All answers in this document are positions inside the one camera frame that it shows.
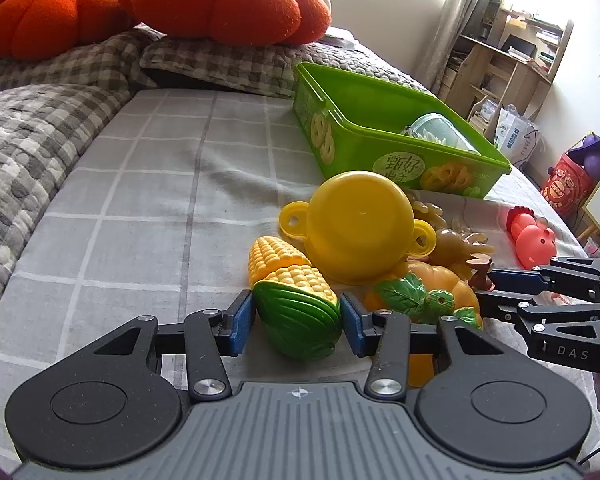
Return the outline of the pink pig toy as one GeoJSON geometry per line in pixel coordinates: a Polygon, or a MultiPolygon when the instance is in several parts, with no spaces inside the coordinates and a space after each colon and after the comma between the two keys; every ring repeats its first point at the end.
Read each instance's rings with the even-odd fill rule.
{"type": "Polygon", "coordinates": [[[557,256],[555,232],[544,218],[535,217],[532,209],[523,206],[511,209],[506,217],[506,230],[524,269],[546,266],[557,256]]]}

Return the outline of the toy corn cob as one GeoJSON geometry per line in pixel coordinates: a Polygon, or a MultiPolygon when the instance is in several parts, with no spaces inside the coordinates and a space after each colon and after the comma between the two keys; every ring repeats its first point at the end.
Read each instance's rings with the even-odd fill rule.
{"type": "Polygon", "coordinates": [[[343,322],[336,292],[299,249],[261,236],[249,249],[249,285],[266,336],[288,358],[331,356],[343,322]]]}

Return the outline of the yellow toy pot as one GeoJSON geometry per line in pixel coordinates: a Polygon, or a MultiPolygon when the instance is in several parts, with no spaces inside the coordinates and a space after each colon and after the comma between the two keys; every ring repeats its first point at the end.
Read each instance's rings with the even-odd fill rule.
{"type": "Polygon", "coordinates": [[[337,174],[307,202],[283,206],[278,226],[303,245],[326,278],[342,284],[373,281],[437,245],[436,231],[414,216],[405,193],[381,174],[362,170],[337,174]]]}

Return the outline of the beige starfish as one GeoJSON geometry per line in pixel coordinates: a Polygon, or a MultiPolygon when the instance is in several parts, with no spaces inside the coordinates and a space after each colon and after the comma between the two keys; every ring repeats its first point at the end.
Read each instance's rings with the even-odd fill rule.
{"type": "Polygon", "coordinates": [[[443,209],[438,205],[423,202],[415,192],[406,191],[405,194],[411,203],[416,219],[428,222],[436,230],[450,229],[463,235],[471,232],[470,227],[462,219],[445,219],[443,209]]]}

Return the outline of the clear cotton swab jar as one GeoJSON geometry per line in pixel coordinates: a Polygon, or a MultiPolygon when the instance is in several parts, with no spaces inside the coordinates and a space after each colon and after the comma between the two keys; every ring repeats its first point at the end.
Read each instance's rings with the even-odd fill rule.
{"type": "Polygon", "coordinates": [[[477,149],[466,136],[448,118],[439,113],[428,113],[420,116],[411,125],[404,127],[401,133],[411,138],[477,153],[477,149]]]}

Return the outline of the toy orange pumpkin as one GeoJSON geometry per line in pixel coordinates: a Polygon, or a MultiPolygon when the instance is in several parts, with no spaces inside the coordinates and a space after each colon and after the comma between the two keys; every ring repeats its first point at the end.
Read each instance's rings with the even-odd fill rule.
{"type": "Polygon", "coordinates": [[[399,263],[370,285],[363,295],[367,311],[391,310],[413,323],[436,325],[443,315],[454,315],[482,329],[478,299],[468,285],[444,266],[418,260],[399,263]]]}

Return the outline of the red gift bag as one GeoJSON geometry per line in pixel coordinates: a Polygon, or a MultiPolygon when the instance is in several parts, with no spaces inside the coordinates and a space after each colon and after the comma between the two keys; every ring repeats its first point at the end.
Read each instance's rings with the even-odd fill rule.
{"type": "Polygon", "coordinates": [[[576,211],[594,188],[594,180],[585,168],[564,153],[548,170],[541,195],[563,219],[576,211]]]}

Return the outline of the beige coral toy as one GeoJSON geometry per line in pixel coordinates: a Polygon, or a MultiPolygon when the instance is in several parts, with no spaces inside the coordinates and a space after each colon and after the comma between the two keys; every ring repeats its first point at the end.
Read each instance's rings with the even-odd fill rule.
{"type": "Polygon", "coordinates": [[[488,238],[483,233],[459,233],[445,228],[438,229],[436,234],[437,245],[427,257],[428,263],[444,266],[464,281],[468,281],[474,272],[466,263],[467,260],[474,258],[474,255],[494,253],[494,248],[488,244],[488,238]]]}

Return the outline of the grey checked bed sheet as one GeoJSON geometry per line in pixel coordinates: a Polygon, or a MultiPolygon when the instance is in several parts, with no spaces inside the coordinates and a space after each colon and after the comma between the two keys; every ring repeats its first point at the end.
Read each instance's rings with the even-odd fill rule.
{"type": "MultiPolygon", "coordinates": [[[[68,175],[0,302],[0,465],[18,469],[4,411],[30,377],[133,318],[177,323],[246,288],[252,242],[321,181],[291,106],[236,93],[140,92],[68,175]]],[[[236,402],[187,414],[157,477],[420,479],[394,411],[361,401],[365,361],[282,358],[256,330],[227,364],[236,402]]]]}

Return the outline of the purple plush toy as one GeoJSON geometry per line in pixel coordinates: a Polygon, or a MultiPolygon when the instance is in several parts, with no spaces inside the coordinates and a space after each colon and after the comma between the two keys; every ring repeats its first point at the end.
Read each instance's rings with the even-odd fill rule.
{"type": "Polygon", "coordinates": [[[590,132],[567,152],[573,162],[582,166],[594,181],[600,180],[600,136],[590,132]]]}

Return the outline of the white paper shopping bag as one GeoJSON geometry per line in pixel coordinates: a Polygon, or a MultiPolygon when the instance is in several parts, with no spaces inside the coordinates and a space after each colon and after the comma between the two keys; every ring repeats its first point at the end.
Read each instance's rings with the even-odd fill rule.
{"type": "Polygon", "coordinates": [[[524,168],[540,142],[536,125],[517,112],[513,104],[498,114],[494,132],[495,147],[518,169],[524,168]]]}

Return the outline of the wooden desk shelf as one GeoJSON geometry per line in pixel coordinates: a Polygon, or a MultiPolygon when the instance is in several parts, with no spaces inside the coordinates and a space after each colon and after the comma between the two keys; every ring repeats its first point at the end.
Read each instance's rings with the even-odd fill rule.
{"type": "Polygon", "coordinates": [[[438,98],[493,139],[498,114],[539,115],[566,53],[573,21],[556,25],[489,0],[457,37],[438,98]]]}

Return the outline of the grey knitted blanket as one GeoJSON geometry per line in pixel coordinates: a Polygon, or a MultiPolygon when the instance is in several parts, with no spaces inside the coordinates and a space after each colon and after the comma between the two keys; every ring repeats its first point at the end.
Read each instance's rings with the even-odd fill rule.
{"type": "Polygon", "coordinates": [[[231,48],[137,27],[100,44],[27,63],[0,60],[0,299],[24,246],[72,166],[158,72],[272,98],[292,98],[294,66],[310,62],[424,88],[374,52],[314,42],[231,48]]]}

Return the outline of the grey curtain right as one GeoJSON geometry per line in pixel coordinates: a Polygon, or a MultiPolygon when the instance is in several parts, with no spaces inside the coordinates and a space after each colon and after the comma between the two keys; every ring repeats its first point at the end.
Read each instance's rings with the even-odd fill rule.
{"type": "Polygon", "coordinates": [[[414,77],[432,93],[438,93],[446,63],[456,40],[476,16],[486,8],[488,0],[444,0],[432,36],[422,48],[414,77]]]}

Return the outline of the large orange pumpkin pillow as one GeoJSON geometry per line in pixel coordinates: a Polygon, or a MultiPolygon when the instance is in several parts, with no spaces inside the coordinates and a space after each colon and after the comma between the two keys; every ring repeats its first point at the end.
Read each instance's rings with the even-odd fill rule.
{"type": "Polygon", "coordinates": [[[332,24],[324,0],[119,0],[137,21],[172,37],[230,47],[298,46],[332,24]]]}

